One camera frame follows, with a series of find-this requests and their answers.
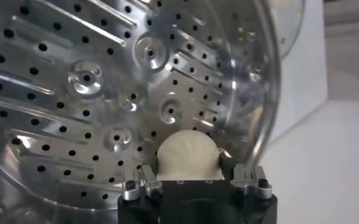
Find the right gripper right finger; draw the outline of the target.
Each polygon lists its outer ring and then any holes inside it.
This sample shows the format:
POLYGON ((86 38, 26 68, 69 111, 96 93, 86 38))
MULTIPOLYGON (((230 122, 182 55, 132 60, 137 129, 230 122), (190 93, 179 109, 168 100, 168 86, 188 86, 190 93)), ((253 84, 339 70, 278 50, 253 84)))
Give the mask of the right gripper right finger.
POLYGON ((236 162, 225 149, 219 149, 219 166, 223 179, 228 180, 244 197, 254 195, 262 200, 271 199, 272 186, 262 166, 246 168, 243 163, 236 162))

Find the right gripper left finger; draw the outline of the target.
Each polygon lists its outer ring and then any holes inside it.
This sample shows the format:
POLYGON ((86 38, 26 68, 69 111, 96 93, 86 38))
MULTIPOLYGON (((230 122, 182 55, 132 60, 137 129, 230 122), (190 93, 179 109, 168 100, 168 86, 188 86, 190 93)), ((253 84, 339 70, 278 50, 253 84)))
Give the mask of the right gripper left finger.
POLYGON ((157 158, 144 162, 138 169, 123 168, 121 197, 124 201, 140 199, 141 191, 149 198, 159 198, 163 194, 163 182, 157 179, 157 158))

